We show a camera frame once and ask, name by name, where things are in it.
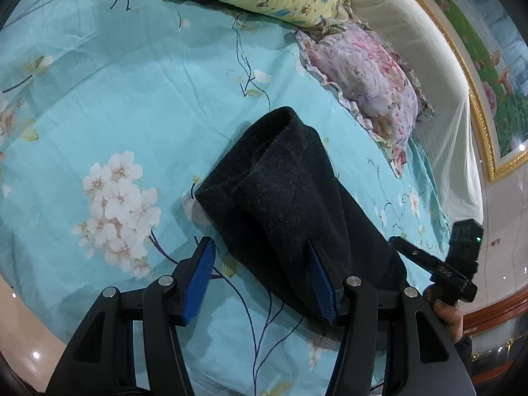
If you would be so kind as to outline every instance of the gold picture frame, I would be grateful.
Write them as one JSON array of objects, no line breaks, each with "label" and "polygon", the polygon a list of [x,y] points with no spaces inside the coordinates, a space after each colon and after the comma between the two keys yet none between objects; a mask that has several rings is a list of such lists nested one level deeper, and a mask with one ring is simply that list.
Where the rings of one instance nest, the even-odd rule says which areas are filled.
[{"label": "gold picture frame", "polygon": [[497,150],[498,146],[493,141],[492,133],[490,131],[490,126],[492,129],[495,129],[495,125],[493,122],[489,121],[488,116],[484,111],[475,79],[471,75],[466,60],[462,56],[445,26],[431,10],[431,7],[425,2],[425,0],[415,1],[421,6],[429,18],[435,23],[436,27],[440,30],[451,50],[453,51],[453,54],[455,54],[456,59],[458,60],[458,63],[460,64],[460,67],[466,76],[467,83],[469,85],[469,101],[472,113],[472,125],[479,133],[479,138],[477,141],[480,142],[480,153],[481,155],[484,155],[481,156],[481,159],[486,162],[486,165],[484,165],[486,168],[486,177],[490,182],[496,182],[526,163],[528,161],[528,150],[525,150],[524,152],[518,152],[514,157],[508,158],[507,155],[506,157],[500,159],[500,153]]}]

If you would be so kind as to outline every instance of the metal screw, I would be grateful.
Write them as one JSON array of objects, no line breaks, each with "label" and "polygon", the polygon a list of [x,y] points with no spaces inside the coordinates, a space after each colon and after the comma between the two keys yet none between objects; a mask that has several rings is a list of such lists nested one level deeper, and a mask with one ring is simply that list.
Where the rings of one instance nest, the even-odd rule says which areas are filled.
[{"label": "metal screw", "polygon": [[158,283],[160,285],[171,285],[173,281],[171,276],[163,276],[159,278]]},{"label": "metal screw", "polygon": [[405,293],[409,298],[415,298],[418,296],[418,290],[416,290],[414,287],[405,287],[403,293]]},{"label": "metal screw", "polygon": [[346,279],[346,283],[348,285],[351,285],[352,287],[357,287],[361,285],[361,278],[356,277],[356,276],[351,276]]},{"label": "metal screw", "polygon": [[105,290],[102,291],[102,295],[105,298],[111,298],[116,294],[117,290],[115,287],[107,287]]}]

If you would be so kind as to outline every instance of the floral bedsheet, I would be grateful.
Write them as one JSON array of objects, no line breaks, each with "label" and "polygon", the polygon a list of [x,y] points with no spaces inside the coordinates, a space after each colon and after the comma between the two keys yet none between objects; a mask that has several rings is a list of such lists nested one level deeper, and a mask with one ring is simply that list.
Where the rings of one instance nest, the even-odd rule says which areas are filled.
[{"label": "floral bedsheet", "polygon": [[[251,123],[283,105],[318,130],[386,237],[447,253],[419,145],[409,142],[408,170],[394,177],[302,67],[295,32],[194,2],[22,0],[0,31],[0,272],[55,335],[67,342],[105,287],[144,287],[209,235],[216,271],[199,316],[178,329],[196,393],[324,394],[337,343],[229,255],[193,194]],[[429,275],[406,266],[424,290]],[[373,382],[382,375],[378,361]]]}]

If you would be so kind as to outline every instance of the painted landscape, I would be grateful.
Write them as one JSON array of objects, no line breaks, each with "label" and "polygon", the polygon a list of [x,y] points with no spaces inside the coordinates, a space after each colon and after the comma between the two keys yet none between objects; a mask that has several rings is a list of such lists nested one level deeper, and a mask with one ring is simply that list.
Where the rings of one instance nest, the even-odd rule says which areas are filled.
[{"label": "painted landscape", "polygon": [[435,0],[464,42],[492,111],[500,157],[528,139],[528,47],[498,0]]}]

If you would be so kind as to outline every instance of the black towel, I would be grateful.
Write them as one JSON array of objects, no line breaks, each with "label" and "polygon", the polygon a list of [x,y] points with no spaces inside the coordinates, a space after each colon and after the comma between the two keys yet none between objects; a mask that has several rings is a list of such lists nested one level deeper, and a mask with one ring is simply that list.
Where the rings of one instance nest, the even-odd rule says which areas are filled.
[{"label": "black towel", "polygon": [[234,258],[305,316],[321,318],[303,254],[310,238],[350,275],[381,289],[405,286],[400,257],[336,179],[317,131],[290,107],[250,126],[196,198]]}]

